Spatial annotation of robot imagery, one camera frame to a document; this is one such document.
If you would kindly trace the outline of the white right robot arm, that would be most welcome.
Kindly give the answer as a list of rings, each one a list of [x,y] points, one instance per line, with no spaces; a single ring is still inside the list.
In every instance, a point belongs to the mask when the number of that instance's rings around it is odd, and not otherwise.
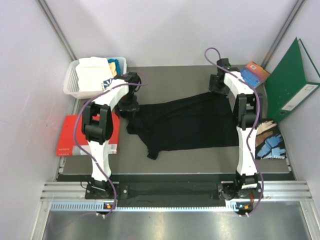
[[[228,58],[220,58],[214,64],[217,74],[210,77],[209,90],[213,93],[235,97],[233,117],[238,134],[238,164],[232,185],[222,184],[232,197],[245,198],[259,193],[259,171],[256,166],[256,135],[262,117],[263,96],[245,83],[238,68],[231,67]]]

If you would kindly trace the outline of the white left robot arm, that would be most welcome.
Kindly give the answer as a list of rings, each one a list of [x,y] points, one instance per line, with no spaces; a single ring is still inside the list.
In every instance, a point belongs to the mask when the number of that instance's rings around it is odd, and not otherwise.
[[[109,140],[114,132],[112,113],[132,117],[139,110],[135,93],[142,86],[138,73],[127,72],[102,82],[103,92],[84,104],[81,114],[81,131],[88,141],[92,174],[88,190],[96,190],[102,198],[114,191],[110,179]]]

